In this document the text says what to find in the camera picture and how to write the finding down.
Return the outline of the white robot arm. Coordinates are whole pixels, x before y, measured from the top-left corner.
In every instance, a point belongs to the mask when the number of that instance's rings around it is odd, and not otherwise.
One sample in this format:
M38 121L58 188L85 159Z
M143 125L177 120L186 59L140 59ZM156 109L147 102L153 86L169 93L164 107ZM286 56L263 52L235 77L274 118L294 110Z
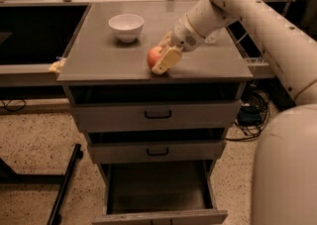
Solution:
M163 74L184 52L239 20L294 101L259 137L254 158L252 225L317 225L317 42L263 0L200 0L148 57Z

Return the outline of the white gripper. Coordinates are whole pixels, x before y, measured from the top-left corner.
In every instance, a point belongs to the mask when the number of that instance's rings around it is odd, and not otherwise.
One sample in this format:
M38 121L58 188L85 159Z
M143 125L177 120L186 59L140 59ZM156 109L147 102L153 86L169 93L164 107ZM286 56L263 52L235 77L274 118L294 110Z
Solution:
M163 74L181 60L181 47L184 52L191 52L198 48L205 40L204 25L197 17L189 14L179 18L171 32L168 32L158 43L163 50L160 58L152 68L155 74Z

